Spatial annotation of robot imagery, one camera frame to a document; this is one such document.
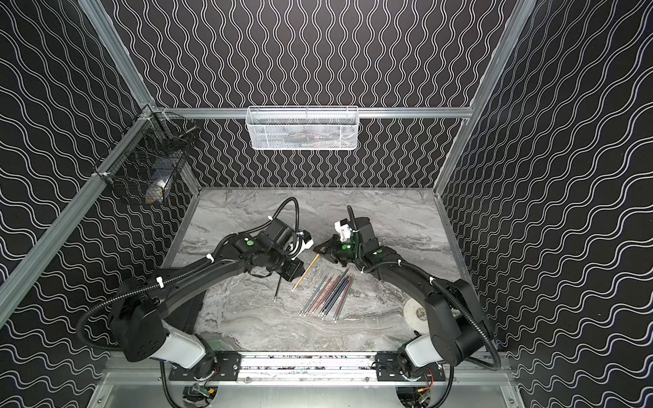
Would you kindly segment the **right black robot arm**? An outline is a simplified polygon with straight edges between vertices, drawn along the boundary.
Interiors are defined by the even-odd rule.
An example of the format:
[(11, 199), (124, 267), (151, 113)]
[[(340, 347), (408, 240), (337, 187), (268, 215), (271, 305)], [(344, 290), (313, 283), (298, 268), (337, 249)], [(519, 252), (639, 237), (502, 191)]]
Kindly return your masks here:
[(499, 370), (502, 362), (493, 326), (469, 282), (435, 277), (407, 261), (379, 241), (368, 217), (356, 217), (352, 207), (347, 210), (349, 217), (335, 224), (337, 233), (314, 252), (332, 264), (353, 266), (397, 287), (424, 309), (428, 331), (397, 351), (402, 374), (413, 377), (433, 363), (456, 367), (465, 361)]

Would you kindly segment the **white tape roll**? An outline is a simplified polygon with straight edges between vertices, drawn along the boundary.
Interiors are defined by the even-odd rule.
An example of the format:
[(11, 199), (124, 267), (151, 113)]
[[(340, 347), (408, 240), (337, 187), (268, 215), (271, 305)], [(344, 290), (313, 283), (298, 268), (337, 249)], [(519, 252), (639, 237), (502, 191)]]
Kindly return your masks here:
[(419, 334), (429, 332), (426, 309), (415, 299), (408, 299), (403, 308), (403, 317), (413, 331)]

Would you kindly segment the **yellow pencil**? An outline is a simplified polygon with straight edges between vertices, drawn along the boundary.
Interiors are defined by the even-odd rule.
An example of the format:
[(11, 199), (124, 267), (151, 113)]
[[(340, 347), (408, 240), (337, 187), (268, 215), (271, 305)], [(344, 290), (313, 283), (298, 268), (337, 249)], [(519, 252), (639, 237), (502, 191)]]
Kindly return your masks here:
[(297, 290), (297, 288), (300, 286), (300, 284), (305, 280), (306, 276), (307, 276), (307, 275), (309, 274), (309, 272), (311, 272), (311, 270), (314, 268), (314, 266), (315, 266), (316, 263), (318, 262), (319, 258), (321, 258), (321, 255), (320, 255), (320, 254), (317, 254), (317, 255), (314, 257), (314, 259), (311, 261), (311, 263), (309, 264), (309, 266), (305, 269), (303, 275), (301, 275), (301, 277), (299, 278), (299, 280), (297, 281), (297, 283), (296, 283), (296, 284), (294, 285), (294, 287), (292, 288), (292, 292), (295, 292), (295, 291)]

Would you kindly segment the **white mesh wall basket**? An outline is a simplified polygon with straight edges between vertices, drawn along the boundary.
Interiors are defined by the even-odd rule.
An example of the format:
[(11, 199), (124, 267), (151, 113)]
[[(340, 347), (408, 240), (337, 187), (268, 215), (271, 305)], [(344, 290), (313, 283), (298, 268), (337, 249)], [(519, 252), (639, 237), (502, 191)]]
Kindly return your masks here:
[(360, 124), (355, 105), (253, 105), (245, 119), (258, 151), (353, 151)]

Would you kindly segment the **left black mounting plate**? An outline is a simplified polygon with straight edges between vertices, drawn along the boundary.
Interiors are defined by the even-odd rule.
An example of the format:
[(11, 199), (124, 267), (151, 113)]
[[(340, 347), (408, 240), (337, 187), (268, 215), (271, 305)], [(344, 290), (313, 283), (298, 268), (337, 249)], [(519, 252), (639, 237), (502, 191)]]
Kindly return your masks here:
[(235, 351), (219, 351), (202, 359), (195, 367), (185, 369), (173, 365), (168, 380), (174, 382), (236, 381), (241, 369), (242, 355)]

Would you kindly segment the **black pencil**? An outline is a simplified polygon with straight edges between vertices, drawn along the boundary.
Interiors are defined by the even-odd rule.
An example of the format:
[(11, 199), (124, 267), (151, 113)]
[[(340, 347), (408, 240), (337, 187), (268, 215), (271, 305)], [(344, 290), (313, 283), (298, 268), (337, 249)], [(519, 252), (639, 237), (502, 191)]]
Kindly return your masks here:
[(282, 277), (279, 276), (279, 278), (278, 278), (278, 280), (277, 280), (277, 286), (275, 287), (275, 293), (274, 293), (274, 297), (273, 297), (273, 302), (276, 302), (277, 299), (278, 299), (281, 285), (282, 285)]

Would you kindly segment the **aluminium front rail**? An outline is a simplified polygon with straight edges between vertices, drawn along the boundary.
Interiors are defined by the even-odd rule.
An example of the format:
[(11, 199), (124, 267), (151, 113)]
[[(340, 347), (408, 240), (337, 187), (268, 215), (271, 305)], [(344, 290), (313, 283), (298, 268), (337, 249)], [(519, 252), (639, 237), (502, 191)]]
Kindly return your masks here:
[(422, 387), (428, 384), (444, 386), (448, 366), (441, 363), (444, 382), (379, 382), (371, 368), (378, 352), (241, 352), (241, 369), (236, 381), (174, 382), (168, 380), (173, 365), (164, 372), (159, 363), (144, 360), (129, 363), (122, 357), (112, 357), (102, 375), (107, 384), (157, 385), (163, 378), (169, 384), (208, 386), (332, 386), (332, 387)]

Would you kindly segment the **black mounting plate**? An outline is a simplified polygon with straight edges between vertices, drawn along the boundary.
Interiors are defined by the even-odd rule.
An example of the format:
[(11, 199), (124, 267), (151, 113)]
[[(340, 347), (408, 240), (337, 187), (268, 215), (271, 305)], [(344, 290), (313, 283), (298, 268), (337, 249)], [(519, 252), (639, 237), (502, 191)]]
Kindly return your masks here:
[(441, 365), (430, 363), (417, 367), (404, 354), (397, 352), (378, 352), (371, 368), (376, 372), (379, 382), (405, 380), (408, 382), (444, 382), (446, 374)]
[(219, 351), (202, 359), (195, 367), (185, 369), (173, 365), (168, 380), (174, 382), (236, 381), (241, 369), (242, 355), (235, 351)]

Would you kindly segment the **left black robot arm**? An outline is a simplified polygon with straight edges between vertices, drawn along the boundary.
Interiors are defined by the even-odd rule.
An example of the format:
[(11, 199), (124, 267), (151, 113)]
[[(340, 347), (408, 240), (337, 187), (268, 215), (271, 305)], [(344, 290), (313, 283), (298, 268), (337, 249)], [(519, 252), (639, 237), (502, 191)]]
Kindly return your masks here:
[(189, 334), (166, 319), (211, 287), (242, 274), (260, 270), (260, 277), (278, 275), (292, 282), (305, 272), (299, 255), (312, 247), (311, 234), (298, 218), (287, 224), (279, 217), (285, 199), (262, 225), (231, 233), (214, 251), (180, 269), (159, 270), (147, 280), (129, 279), (116, 296), (92, 306), (78, 320), (78, 340), (96, 350), (118, 351), (130, 362), (158, 360), (191, 373), (195, 379), (214, 374), (216, 353), (198, 335)]

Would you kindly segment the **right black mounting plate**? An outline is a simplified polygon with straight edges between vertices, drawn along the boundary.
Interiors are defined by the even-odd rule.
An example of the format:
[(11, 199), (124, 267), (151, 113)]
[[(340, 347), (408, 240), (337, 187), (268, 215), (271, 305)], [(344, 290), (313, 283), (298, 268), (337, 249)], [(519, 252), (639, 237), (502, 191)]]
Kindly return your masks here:
[(397, 352), (378, 352), (371, 368), (376, 372), (379, 382), (405, 380), (408, 382), (444, 382), (446, 374), (441, 365), (430, 363), (417, 367), (404, 354)]

